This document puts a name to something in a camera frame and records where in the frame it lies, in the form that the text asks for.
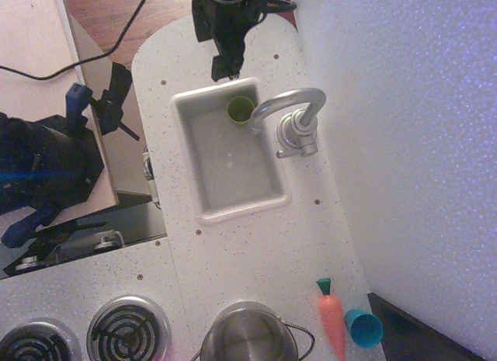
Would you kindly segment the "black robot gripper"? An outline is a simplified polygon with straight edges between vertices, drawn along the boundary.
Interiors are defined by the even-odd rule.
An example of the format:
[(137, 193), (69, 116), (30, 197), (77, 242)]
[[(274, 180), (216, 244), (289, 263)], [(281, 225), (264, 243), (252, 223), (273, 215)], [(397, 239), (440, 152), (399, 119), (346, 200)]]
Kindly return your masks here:
[[(220, 53), (212, 59), (214, 81), (240, 77), (245, 36), (262, 19), (268, 4), (269, 0), (192, 0), (197, 41), (213, 40)], [(233, 54), (232, 62), (221, 54)]]

